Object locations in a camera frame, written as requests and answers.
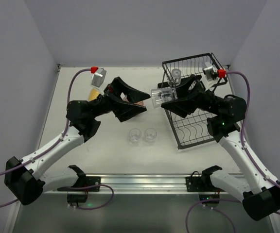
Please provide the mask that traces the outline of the orange blue patterned bowl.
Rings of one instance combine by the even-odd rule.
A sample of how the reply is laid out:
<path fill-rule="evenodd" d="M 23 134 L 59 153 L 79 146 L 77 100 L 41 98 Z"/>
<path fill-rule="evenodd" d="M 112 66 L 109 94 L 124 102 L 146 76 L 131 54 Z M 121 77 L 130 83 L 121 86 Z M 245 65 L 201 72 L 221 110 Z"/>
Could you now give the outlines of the orange blue patterned bowl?
<path fill-rule="evenodd" d="M 129 102 L 129 100 L 127 99 L 127 96 L 124 96 L 123 100 L 126 101 L 126 102 Z M 144 106 L 144 102 L 143 101 L 139 101 L 136 104 L 140 105 L 140 106 Z"/>

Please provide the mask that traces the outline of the clear glass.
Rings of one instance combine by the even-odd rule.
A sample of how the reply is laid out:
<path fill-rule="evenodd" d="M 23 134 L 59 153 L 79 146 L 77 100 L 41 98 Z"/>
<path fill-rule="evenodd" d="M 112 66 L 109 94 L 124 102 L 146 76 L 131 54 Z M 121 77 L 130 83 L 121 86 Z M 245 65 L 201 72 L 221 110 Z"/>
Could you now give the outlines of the clear glass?
<path fill-rule="evenodd" d="M 151 98 L 153 107 L 159 108 L 163 103 L 176 100 L 177 92 L 173 87 L 152 89 Z"/>
<path fill-rule="evenodd" d="M 169 85 L 177 86 L 181 83 L 181 70 L 178 68 L 174 68 L 171 70 Z"/>
<path fill-rule="evenodd" d="M 137 129 L 137 128 L 133 128 L 129 131 L 129 140 L 132 144 L 137 144 L 139 143 L 142 133 L 141 130 Z"/>
<path fill-rule="evenodd" d="M 154 128 L 148 128 L 144 131 L 145 142 L 149 145 L 155 143 L 157 138 L 157 131 Z"/>

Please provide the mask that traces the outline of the yellow panda plate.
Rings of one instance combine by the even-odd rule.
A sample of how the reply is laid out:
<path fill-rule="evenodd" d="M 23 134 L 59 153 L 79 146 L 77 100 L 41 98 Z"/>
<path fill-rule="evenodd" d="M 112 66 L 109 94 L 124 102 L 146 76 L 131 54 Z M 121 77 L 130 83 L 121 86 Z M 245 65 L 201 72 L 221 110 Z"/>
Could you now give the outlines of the yellow panda plate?
<path fill-rule="evenodd" d="M 99 92 L 99 90 L 93 88 L 89 94 L 88 97 L 88 101 L 93 101 L 95 99 L 97 99 L 97 97 L 100 95 L 101 93 Z"/>

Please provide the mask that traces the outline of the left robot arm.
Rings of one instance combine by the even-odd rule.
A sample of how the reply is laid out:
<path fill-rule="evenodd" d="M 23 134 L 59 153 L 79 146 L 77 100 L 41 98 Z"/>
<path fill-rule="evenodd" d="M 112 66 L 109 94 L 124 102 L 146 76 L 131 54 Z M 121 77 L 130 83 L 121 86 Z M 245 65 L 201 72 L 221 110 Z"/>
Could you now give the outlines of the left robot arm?
<path fill-rule="evenodd" d="M 150 95 L 134 89 L 120 77 L 107 85 L 103 94 L 92 101 L 72 100 L 67 104 L 67 124 L 62 133 L 37 151 L 6 162 L 5 185 L 22 205 L 36 201 L 41 194 L 52 190 L 83 190 L 96 188 L 88 181 L 84 171 L 71 165 L 62 172 L 51 175 L 48 169 L 74 148 L 90 140 L 101 123 L 96 118 L 113 113 L 120 122 L 125 122 L 143 112 L 146 107 L 138 102 Z"/>

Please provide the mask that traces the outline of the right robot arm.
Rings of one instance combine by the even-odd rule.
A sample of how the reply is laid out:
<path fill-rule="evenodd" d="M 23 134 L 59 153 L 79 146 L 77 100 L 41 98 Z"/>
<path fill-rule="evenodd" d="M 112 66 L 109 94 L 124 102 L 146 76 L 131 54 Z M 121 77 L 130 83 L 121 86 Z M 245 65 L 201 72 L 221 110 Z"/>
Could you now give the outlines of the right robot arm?
<path fill-rule="evenodd" d="M 235 95 L 219 97 L 212 88 L 221 83 L 224 75 L 214 78 L 191 75 L 180 85 L 162 88 L 157 92 L 157 105 L 182 118 L 200 109 L 213 114 L 207 119 L 210 136 L 223 147 L 238 166 L 246 181 L 228 175 L 219 166 L 202 171 L 203 186 L 228 192 L 243 205 L 255 221 L 280 210 L 280 180 L 267 169 L 247 143 L 244 122 L 249 100 Z"/>

